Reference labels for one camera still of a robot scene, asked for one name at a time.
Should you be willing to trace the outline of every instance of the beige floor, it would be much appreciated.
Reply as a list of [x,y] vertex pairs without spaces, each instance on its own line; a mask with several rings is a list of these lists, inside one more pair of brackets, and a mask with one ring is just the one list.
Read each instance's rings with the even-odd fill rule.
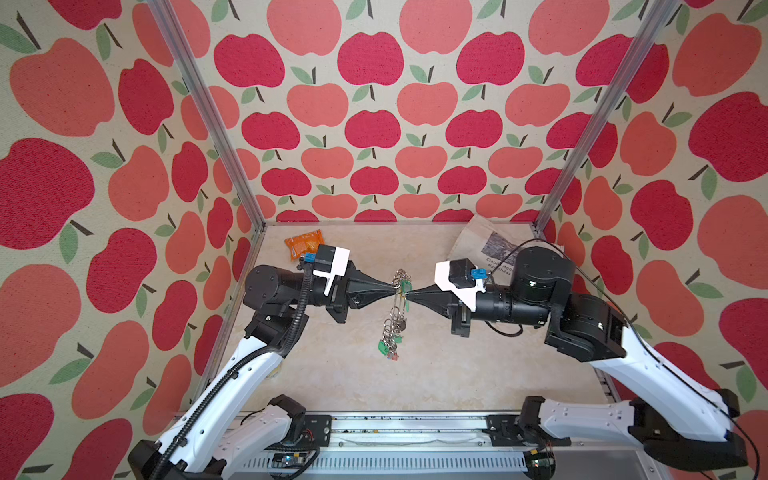
[[[349,248],[364,273],[387,281],[403,268],[418,289],[434,283],[435,262],[445,260],[462,227],[339,225],[322,231],[329,245]],[[503,227],[516,238],[531,236],[524,225]],[[283,240],[308,230],[312,227],[268,227],[257,264],[292,270],[295,262]],[[529,395],[605,403],[594,370],[544,345],[545,329],[506,338],[476,322],[470,337],[462,338],[451,335],[447,319],[412,305],[400,358],[387,360],[377,345],[391,306],[391,299],[384,299],[350,310],[343,325],[324,309],[309,307],[310,321],[280,372],[266,379],[243,409],[260,409],[281,393],[315,411],[516,409]],[[225,358],[252,315],[241,307]]]

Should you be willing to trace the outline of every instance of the black robot arm segment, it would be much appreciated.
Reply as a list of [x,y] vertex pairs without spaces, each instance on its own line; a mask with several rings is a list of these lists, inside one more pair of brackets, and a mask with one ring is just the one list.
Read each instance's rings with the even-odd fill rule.
[[[453,260],[451,283],[468,285],[469,277],[453,273],[468,274],[474,268],[467,259]],[[575,270],[573,262],[553,250],[529,247],[518,253],[509,286],[491,285],[475,293],[474,311],[436,285],[413,290],[407,298],[450,319],[456,335],[469,336],[471,319],[534,328],[549,320],[545,343],[561,353],[580,362],[623,356],[619,312],[596,296],[572,293]]]

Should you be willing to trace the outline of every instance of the pink apple print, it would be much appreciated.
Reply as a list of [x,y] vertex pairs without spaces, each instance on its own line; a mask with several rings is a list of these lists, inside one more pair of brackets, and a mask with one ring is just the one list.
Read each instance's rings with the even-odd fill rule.
[[276,87],[286,76],[277,49],[256,34],[224,37],[214,49],[214,64],[221,77],[235,87]]
[[506,85],[518,76],[525,63],[525,47],[517,34],[481,33],[458,54],[456,74],[466,84]]
[[390,34],[358,33],[339,48],[339,73],[353,85],[395,83],[405,66],[402,50]]

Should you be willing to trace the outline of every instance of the black cable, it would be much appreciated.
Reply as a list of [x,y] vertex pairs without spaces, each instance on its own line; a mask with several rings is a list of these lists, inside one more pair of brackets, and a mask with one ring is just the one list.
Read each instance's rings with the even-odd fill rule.
[[303,269],[304,275],[301,282],[301,292],[296,304],[296,311],[293,313],[293,321],[290,324],[290,327],[288,327],[288,332],[286,333],[286,338],[283,342],[283,345],[279,349],[277,349],[275,346],[264,346],[260,349],[254,350],[248,355],[244,356],[239,362],[235,363],[229,370],[227,370],[227,373],[225,373],[224,376],[222,376],[219,381],[214,384],[213,388],[211,388],[203,398],[203,401],[200,402],[200,405],[198,405],[195,411],[189,415],[189,418],[184,423],[184,425],[182,425],[178,434],[174,436],[174,439],[165,449],[165,452],[160,457],[160,460],[158,460],[157,464],[154,466],[152,475],[150,475],[149,480],[160,480],[160,475],[162,471],[165,470],[165,465],[170,462],[170,457],[174,454],[182,442],[187,441],[187,435],[189,432],[191,432],[194,423],[197,421],[197,419],[200,418],[200,415],[203,414],[205,408],[208,407],[216,394],[224,387],[230,378],[237,378],[240,369],[247,365],[251,360],[263,355],[264,353],[275,352],[278,355],[284,357],[293,348],[293,345],[296,343],[296,340],[299,337],[301,320],[304,316],[306,305],[309,302],[310,289],[312,288],[313,265],[311,263],[304,263]]
[[263,412],[263,411],[264,411],[264,409],[261,409],[261,410],[257,410],[257,411],[255,411],[255,412],[251,412],[251,413],[249,413],[248,415],[245,415],[245,416],[243,417],[243,419],[242,419],[242,420],[240,420],[240,424],[241,424],[241,425],[242,425],[242,424],[244,424],[244,423],[245,423],[245,421],[246,421],[246,420],[248,420],[248,419],[249,419],[249,418],[250,418],[252,415],[256,415],[257,413],[259,413],[259,412]]
[[520,335],[522,335],[522,334],[523,334],[523,325],[520,325],[520,330],[518,330],[518,331],[517,331],[517,332],[515,332],[515,333],[506,333],[506,332],[502,332],[501,330],[499,330],[499,329],[496,329],[496,328],[495,328],[493,325],[491,325],[491,323],[490,323],[489,321],[486,321],[486,322],[485,322],[485,325],[487,325],[487,326],[488,326],[488,328],[490,328],[490,329],[491,329],[491,330],[493,330],[494,332],[498,333],[499,335],[508,336],[508,337],[510,337],[510,338],[512,338],[512,337],[516,337],[516,336],[520,336]]
[[[550,241],[548,241],[548,240],[544,240],[544,239],[540,239],[540,238],[534,238],[534,239],[526,240],[525,242],[523,242],[523,243],[521,243],[520,245],[518,245],[518,248],[519,248],[519,247],[521,247],[522,245],[525,245],[527,242],[532,242],[532,241],[536,241],[536,240],[537,240],[537,241],[540,241],[540,242],[544,242],[544,243],[546,243],[547,245],[550,245],[551,247],[554,247],[554,248],[555,248],[555,249],[556,249],[556,250],[557,250],[557,251],[558,251],[558,252],[559,252],[559,253],[560,253],[560,254],[561,254],[561,255],[562,255],[562,256],[563,256],[565,259],[568,259],[568,260],[570,260],[571,262],[573,262],[573,260],[571,260],[571,258],[570,258],[568,255],[566,255],[566,254],[565,254],[565,252],[562,252],[562,251],[559,249],[559,247],[558,247],[557,245],[553,244],[552,242],[550,242]],[[759,477],[759,475],[760,475],[760,452],[758,452],[758,451],[757,451],[757,446],[755,445],[755,442],[753,442],[753,441],[752,441],[752,439],[750,438],[750,436],[749,436],[749,435],[747,435],[747,433],[744,431],[744,429],[742,429],[742,428],[741,428],[741,425],[739,425],[738,423],[736,423],[736,420],[734,420],[733,418],[731,418],[731,416],[730,416],[730,415],[728,415],[728,413],[724,412],[724,411],[723,411],[723,410],[722,410],[722,409],[721,409],[721,408],[720,408],[720,407],[719,407],[719,406],[718,406],[718,405],[717,405],[715,402],[713,402],[712,400],[709,400],[709,399],[708,399],[706,396],[702,395],[702,394],[701,394],[701,393],[700,393],[698,390],[696,390],[696,389],[695,389],[695,388],[694,388],[692,385],[690,385],[688,382],[686,382],[685,380],[683,380],[683,379],[682,379],[682,378],[681,378],[681,377],[680,377],[678,374],[676,374],[676,373],[675,373],[675,372],[674,372],[674,371],[673,371],[671,368],[669,368],[668,366],[664,365],[664,363],[663,363],[663,362],[661,362],[661,361],[660,361],[660,360],[659,360],[659,359],[658,359],[658,358],[657,358],[657,357],[656,357],[656,356],[653,354],[653,352],[651,352],[651,350],[648,348],[648,345],[645,343],[645,340],[643,340],[643,337],[641,337],[641,336],[640,336],[640,333],[638,333],[638,332],[637,332],[637,330],[634,328],[634,325],[633,325],[633,324],[632,324],[632,323],[629,321],[629,316],[627,316],[627,314],[626,314],[626,313],[625,313],[625,312],[624,312],[624,311],[621,309],[621,307],[618,305],[618,303],[616,302],[616,300],[614,300],[614,299],[613,299],[613,298],[612,298],[610,295],[608,295],[607,293],[605,293],[605,291],[604,291],[603,289],[601,289],[601,288],[600,288],[600,287],[599,287],[599,286],[598,286],[598,285],[597,285],[595,282],[593,282],[593,281],[592,281],[592,279],[591,279],[591,278],[590,278],[590,277],[589,277],[589,276],[588,276],[588,275],[587,275],[587,274],[586,274],[586,273],[585,273],[585,272],[584,272],[584,271],[583,271],[583,270],[582,270],[582,269],[581,269],[581,268],[580,268],[578,265],[576,265],[576,263],[575,263],[575,262],[574,262],[574,266],[576,266],[576,270],[578,270],[578,271],[579,271],[579,273],[581,273],[581,275],[582,275],[584,278],[586,278],[586,279],[587,279],[587,281],[588,281],[589,283],[591,283],[591,284],[592,284],[592,286],[593,286],[594,288],[596,288],[596,289],[598,290],[598,292],[602,293],[602,294],[603,294],[603,295],[604,295],[604,296],[605,296],[605,297],[606,297],[608,300],[610,300],[610,301],[611,301],[611,303],[613,303],[613,304],[614,304],[614,306],[615,306],[615,307],[616,307],[616,309],[619,311],[619,313],[621,313],[621,315],[624,317],[624,318],[623,318],[623,320],[624,320],[624,325],[625,325],[626,327],[628,327],[630,330],[632,330],[632,333],[634,333],[635,337],[637,337],[637,341],[640,343],[640,345],[643,347],[643,349],[645,350],[645,352],[646,352],[648,355],[650,355],[650,357],[651,357],[652,359],[656,360],[656,362],[658,362],[658,363],[659,363],[661,366],[663,366],[663,367],[664,367],[664,369],[666,369],[666,370],[667,370],[669,373],[671,373],[671,374],[672,374],[672,375],[673,375],[673,376],[674,376],[676,379],[680,380],[680,381],[681,381],[681,382],[682,382],[682,383],[683,383],[683,384],[684,384],[686,387],[688,387],[688,388],[689,388],[689,389],[690,389],[690,390],[691,390],[693,393],[695,393],[696,395],[698,395],[699,397],[701,397],[701,398],[702,398],[702,399],[703,399],[705,402],[707,402],[707,403],[709,403],[710,405],[712,405],[712,406],[713,406],[715,409],[717,409],[717,411],[718,411],[718,412],[720,412],[720,413],[722,413],[723,415],[725,415],[725,417],[726,417],[726,418],[727,418],[727,419],[728,419],[728,420],[729,420],[731,423],[733,423],[733,426],[735,426],[737,429],[739,429],[739,431],[740,431],[740,432],[741,432],[741,434],[744,436],[744,438],[745,438],[745,439],[746,439],[746,440],[747,440],[747,441],[750,443],[750,445],[752,445],[752,450],[755,452],[755,475],[752,477],[752,480],[757,480],[757,479],[758,479],[758,477]]]

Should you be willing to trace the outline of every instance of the green key tag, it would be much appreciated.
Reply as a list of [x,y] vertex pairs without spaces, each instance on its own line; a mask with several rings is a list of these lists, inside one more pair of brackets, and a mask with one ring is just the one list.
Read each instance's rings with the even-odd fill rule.
[[[410,280],[403,280],[400,283],[400,289],[402,290],[403,295],[405,295],[406,293],[408,293],[411,290],[413,290],[413,285],[411,284]],[[409,311],[409,307],[410,307],[409,304],[410,304],[410,302],[408,300],[406,300],[406,312]]]

